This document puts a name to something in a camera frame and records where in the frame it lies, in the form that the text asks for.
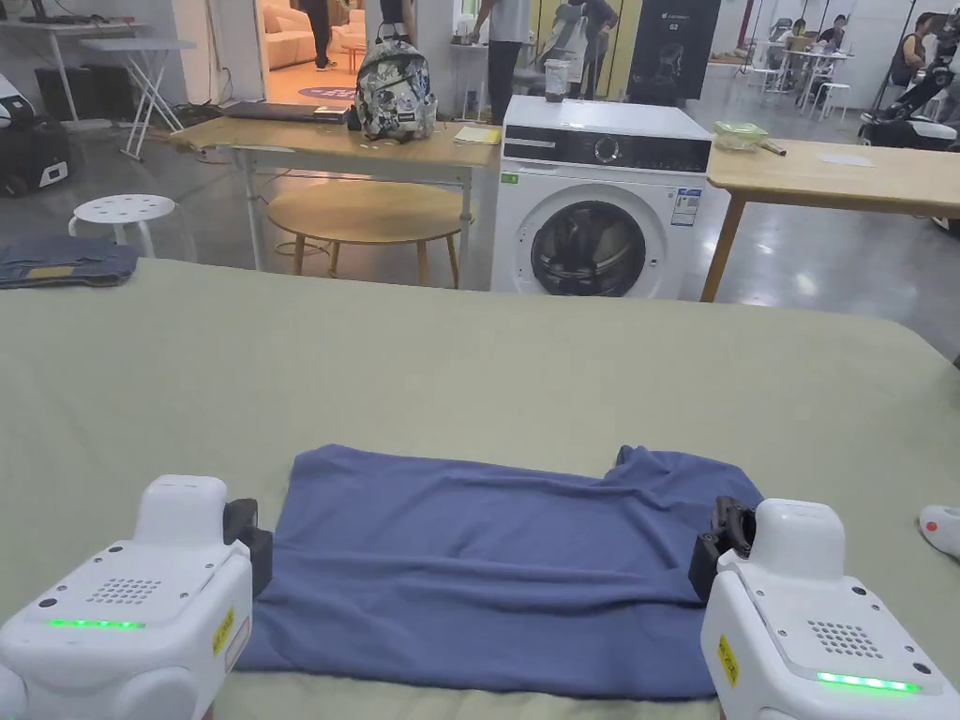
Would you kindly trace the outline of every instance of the black poster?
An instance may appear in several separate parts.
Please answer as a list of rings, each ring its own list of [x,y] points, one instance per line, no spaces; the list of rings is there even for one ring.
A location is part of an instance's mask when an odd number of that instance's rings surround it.
[[[630,102],[699,98],[719,13],[720,0],[643,0]]]

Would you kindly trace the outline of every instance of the washing machine control panel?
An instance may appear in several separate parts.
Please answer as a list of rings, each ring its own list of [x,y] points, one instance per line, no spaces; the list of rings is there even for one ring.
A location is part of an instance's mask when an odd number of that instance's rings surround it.
[[[503,138],[503,156],[627,167],[674,173],[705,173],[709,140],[583,132],[511,125]]]

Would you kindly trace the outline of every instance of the doorway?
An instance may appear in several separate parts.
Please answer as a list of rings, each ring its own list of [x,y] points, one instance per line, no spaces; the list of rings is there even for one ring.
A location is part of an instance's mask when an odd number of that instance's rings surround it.
[[[325,0],[330,19],[330,66],[319,71],[307,2],[259,0],[260,42],[271,103],[347,108],[353,102],[356,70],[367,44],[365,0]]]

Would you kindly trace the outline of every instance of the green plastic container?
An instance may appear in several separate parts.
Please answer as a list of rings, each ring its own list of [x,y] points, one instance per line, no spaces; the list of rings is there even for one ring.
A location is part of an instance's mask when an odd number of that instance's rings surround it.
[[[760,141],[770,134],[753,123],[722,123],[718,120],[713,127],[717,132],[716,144],[726,150],[756,150]]]

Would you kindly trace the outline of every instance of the washing machine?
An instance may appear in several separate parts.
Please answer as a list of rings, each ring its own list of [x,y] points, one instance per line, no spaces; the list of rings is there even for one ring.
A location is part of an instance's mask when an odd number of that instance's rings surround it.
[[[515,96],[491,289],[677,298],[711,141],[677,108]]]

